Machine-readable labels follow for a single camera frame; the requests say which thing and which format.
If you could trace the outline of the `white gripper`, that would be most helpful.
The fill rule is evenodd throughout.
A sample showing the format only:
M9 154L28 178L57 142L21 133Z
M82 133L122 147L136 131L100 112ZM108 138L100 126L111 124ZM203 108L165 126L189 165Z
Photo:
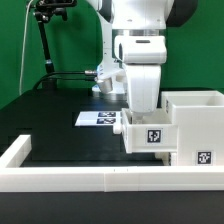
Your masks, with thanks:
M160 65L126 65L127 100L132 123L142 124L143 114L157 107L161 78Z

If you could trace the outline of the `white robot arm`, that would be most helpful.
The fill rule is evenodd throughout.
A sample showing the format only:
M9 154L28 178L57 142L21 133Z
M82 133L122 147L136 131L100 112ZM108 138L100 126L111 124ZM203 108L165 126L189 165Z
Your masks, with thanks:
M126 94L131 122L156 110L161 65L167 60L165 30L180 27L198 0L86 0L100 19L103 58L96 83L104 94Z

